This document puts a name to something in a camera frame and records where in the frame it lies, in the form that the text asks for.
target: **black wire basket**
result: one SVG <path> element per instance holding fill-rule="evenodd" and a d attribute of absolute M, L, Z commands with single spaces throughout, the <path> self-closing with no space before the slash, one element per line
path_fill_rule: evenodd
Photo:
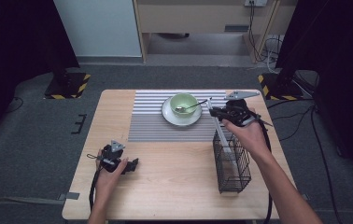
<path fill-rule="evenodd" d="M 223 147 L 215 132 L 213 147 L 217 167 L 219 192 L 241 192 L 251 180 L 249 157 L 233 134 L 228 134 L 229 147 Z"/>

